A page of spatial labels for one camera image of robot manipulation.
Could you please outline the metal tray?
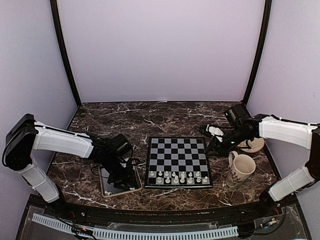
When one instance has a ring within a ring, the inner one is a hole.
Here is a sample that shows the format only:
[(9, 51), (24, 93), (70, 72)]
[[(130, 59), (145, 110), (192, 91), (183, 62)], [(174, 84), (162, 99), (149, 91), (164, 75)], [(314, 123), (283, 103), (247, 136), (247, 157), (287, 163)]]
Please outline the metal tray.
[[(109, 177), (109, 173), (101, 165), (98, 167), (98, 169), (99, 169), (98, 175), (100, 175), (99, 178), (100, 178), (100, 184), (101, 184), (101, 192), (102, 192), (102, 196), (104, 198), (136, 192), (136, 191), (139, 191), (143, 188), (142, 183), (141, 183), (141, 179), (139, 176), (139, 172), (137, 169), (136, 161), (132, 160), (132, 164), (134, 165), (133, 169), (135, 171), (135, 177), (137, 180), (137, 188), (135, 188), (135, 190), (115, 188), (113, 184), (108, 183), (107, 178)], [(111, 192), (112, 194), (105, 195), (104, 194), (105, 191)]]

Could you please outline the black grey chessboard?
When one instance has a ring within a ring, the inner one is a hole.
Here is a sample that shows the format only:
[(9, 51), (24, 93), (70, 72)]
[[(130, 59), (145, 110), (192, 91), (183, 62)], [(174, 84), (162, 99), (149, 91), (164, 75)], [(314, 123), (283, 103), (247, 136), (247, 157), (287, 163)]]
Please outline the black grey chessboard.
[[(178, 175), (179, 183), (174, 183), (172, 172)], [(181, 172), (185, 172), (185, 184), (180, 183)], [(193, 184), (188, 184), (188, 174), (193, 172)], [(197, 182), (196, 172), (200, 172), (201, 182)], [(156, 184), (157, 177), (163, 178), (163, 184)], [(165, 182), (171, 178), (171, 184)], [(211, 189), (213, 188), (210, 161), (206, 156), (206, 142), (203, 137), (160, 137), (149, 138), (145, 183), (146, 189)]]

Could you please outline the white king chess piece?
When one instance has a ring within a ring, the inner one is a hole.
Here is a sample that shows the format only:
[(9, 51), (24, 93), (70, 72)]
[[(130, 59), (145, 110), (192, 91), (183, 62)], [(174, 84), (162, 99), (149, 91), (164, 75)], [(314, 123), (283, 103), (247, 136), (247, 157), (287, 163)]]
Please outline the white king chess piece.
[(185, 183), (186, 183), (186, 176), (182, 174), (179, 182), (180, 182), (181, 184), (185, 184)]

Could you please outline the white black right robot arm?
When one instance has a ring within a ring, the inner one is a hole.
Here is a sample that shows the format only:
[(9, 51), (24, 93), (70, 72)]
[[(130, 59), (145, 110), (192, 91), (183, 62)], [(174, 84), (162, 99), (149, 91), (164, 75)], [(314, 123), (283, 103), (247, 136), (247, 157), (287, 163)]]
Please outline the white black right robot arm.
[(288, 120), (275, 115), (235, 116), (230, 127), (207, 124), (201, 127), (211, 137), (207, 151), (226, 156), (240, 143), (264, 139), (272, 144), (271, 154), (282, 178), (259, 195), (255, 213), (266, 217), (276, 203), (299, 193), (320, 180), (320, 125)]

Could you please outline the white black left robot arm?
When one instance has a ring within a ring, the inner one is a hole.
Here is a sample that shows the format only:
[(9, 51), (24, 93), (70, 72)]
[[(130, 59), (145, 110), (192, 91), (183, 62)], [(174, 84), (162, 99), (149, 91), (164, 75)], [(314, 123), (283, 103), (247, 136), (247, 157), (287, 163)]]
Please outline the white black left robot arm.
[(124, 155), (133, 151), (123, 134), (113, 138), (99, 137), (84, 132), (72, 132), (36, 121), (25, 114), (6, 135), (2, 164), (18, 174), (37, 191), (51, 210), (60, 218), (67, 218), (70, 206), (62, 198), (58, 187), (36, 163), (34, 150), (44, 150), (78, 156), (100, 164), (108, 173), (107, 182), (114, 188), (138, 189), (133, 163)]

